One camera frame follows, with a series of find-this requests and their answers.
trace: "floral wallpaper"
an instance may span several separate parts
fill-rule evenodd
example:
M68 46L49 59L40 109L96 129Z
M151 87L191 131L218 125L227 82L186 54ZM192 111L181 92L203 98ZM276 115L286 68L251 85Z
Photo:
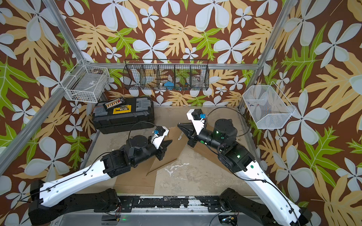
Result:
M0 23L1 158L76 61L41 0L0 0ZM63 98L0 176L0 225L31 225L28 203L18 202L30 183L79 169L95 133L91 109Z
M282 129L249 123L262 167L312 212L308 225L362 225L361 12L357 0L298 1L257 81L296 108Z
M100 63L255 64L283 1L279 0L65 0L64 12L87 61ZM238 105L253 71L211 70L203 91L127 90L122 68L111 69L109 99L151 96L156 106ZM164 81L178 82L168 76ZM132 84L138 84L135 78Z

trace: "white plastic bracket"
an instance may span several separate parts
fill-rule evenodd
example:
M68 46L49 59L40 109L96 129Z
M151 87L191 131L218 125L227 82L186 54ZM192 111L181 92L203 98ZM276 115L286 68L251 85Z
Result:
M162 128L164 128L166 130L162 136L159 136L158 134L153 134L152 138L151 138L151 143L153 143L153 145L156 147L156 149L158 149L160 147L164 137L167 136L167 134L168 134L168 128L166 128L165 126L162 126Z
M194 120L194 117L191 115L192 112L194 112L195 109L190 109L189 112L186 113L188 120L192 121L192 124L195 127L196 134L199 135L201 130L205 127L205 120Z

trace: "cardboard piece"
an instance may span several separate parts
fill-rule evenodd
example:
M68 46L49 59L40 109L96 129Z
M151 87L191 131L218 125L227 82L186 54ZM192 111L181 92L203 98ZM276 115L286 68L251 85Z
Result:
M207 124L206 129L213 131L214 128L212 126L210 126L209 124ZM199 153L200 155L204 156L205 158L207 158L208 160L212 161L213 163L215 163L216 165L218 165L219 167L223 168L224 170L226 170L227 172L231 173L226 166L224 166L220 160L218 159L218 156L215 155L214 153L212 153L205 144L202 144L200 142L197 142L195 147L191 148L192 150L194 150L195 152Z
M155 188L157 170L177 160L187 144L187 137L182 136L179 140L180 135L181 131L179 128L170 128L168 136L164 140L172 140L172 143L167 147L162 161L152 157L140 163L136 168L131 168L130 172L117 176L113 186L116 192L152 195Z
M147 175L177 160L188 141L186 136L182 136L179 140L181 133L182 132L178 127L169 128L168 135L164 138L164 140L172 140L172 143L167 147L165 156L161 161L155 158L147 172Z
M146 176L155 157L149 158L140 163L136 168L131 168L130 172L117 176L113 188L117 193L132 194L153 194L156 181L156 171Z

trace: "white wire basket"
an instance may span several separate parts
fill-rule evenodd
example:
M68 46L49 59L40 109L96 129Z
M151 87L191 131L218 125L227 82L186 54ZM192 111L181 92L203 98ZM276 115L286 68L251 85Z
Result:
M97 103L108 84L109 71L105 67L78 62L70 76L73 78L63 88L72 101Z
M276 87L279 95L271 85L254 85L243 94L258 129L281 129L296 110L279 87Z

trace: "black cable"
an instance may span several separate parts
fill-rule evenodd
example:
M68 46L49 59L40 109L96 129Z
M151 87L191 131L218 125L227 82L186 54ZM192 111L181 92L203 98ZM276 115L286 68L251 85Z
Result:
M219 214L221 214L221 213L225 213L226 211L222 211L222 212L220 212L220 213L218 213L218 214L216 214L211 220L210 220L210 224L209 224L209 226L211 226L211 222L212 222L212 220L215 218L215 217L217 217Z
M233 173L233 172L231 172L231 173L232 173L233 175L235 175L237 178L239 178L239 179L241 179L241 180L245 180L245 181L258 181L258 180L261 180L261 179L247 180L247 179L244 179L244 178L239 177L238 175L236 175L236 174ZM275 187L272 183L270 183L269 181L267 181L267 180L261 180L261 181L263 181L264 183L270 184L273 188L275 188L275 189L281 194L281 196L282 196L282 197L285 199L285 201L288 203L290 209L293 211L293 213L294 213L294 215L295 215L295 218L296 218L299 226L301 226L301 224L300 224L300 222L299 222L299 219L298 219L298 217L297 217L296 214L295 214L294 209L292 208L292 206L290 205L289 201L288 201L287 198L284 196L284 194L283 194L277 187Z
M216 152L214 152L213 150L211 150L211 148L210 148L208 145L205 144L205 146L206 146L210 151L212 151L214 154L218 155Z
M155 124L150 123L150 122L147 122L147 121L139 121L139 122L137 122L136 124L134 124L134 125L131 127L130 133L128 134L128 139L130 138L131 131L132 131L133 127L134 127L135 125L139 124L139 123L148 123L148 124L151 124L151 125L156 126Z
M217 108L213 109L212 111L210 111L210 113L208 113L207 117L205 118L205 127L207 126L207 118L208 118L208 116L209 116L213 111L215 111L216 109L219 109L219 108L231 109L231 110L235 111L236 113L238 113L239 115L241 115L241 116L245 119L245 121L247 121L247 119L245 118L245 116L244 116L242 113L240 113L239 111L236 111L236 110L233 109L233 108L230 108L230 107L217 107ZM241 135L239 135L239 136L235 136L235 137L241 137L241 136L247 134L247 133L249 132L249 130L250 130L250 127L248 126L248 130L247 130L245 133L243 133L243 134L241 134Z
M87 175L88 170L91 169L91 167L92 167L93 164L96 162L96 160L97 160L99 157L101 157L102 155L106 154L106 153L110 153L110 152L105 152L105 153L100 154L100 155L93 161L93 163L90 165L90 167L89 167L86 171L84 171L83 173L78 174L78 175L75 175L75 176L73 176L73 177L71 177L71 178L68 178L68 179L66 179L66 180L63 180L63 181L61 181L61 182L59 182L59 183L57 183L57 184L55 184L55 185L53 185L53 186L51 186L51 187L48 187L48 188L46 188L46 189L44 189L44 190L42 190L42 191L35 192L35 193L32 194L32 195L39 194L40 192L43 192L43 191L50 191L50 189L54 188L55 186L57 186L57 185L59 185L59 184L61 184L61 183L63 183L63 182L66 182L66 181L68 181L68 180L70 180L70 179L76 178L77 176L80 176L80 175L84 175L84 176L85 176L85 175ZM32 196L32 195L28 195L28 196L26 196L26 197L18 200L18 202L28 202L28 201L23 201L23 200L26 199L26 198L28 198L28 197L30 197L30 196Z

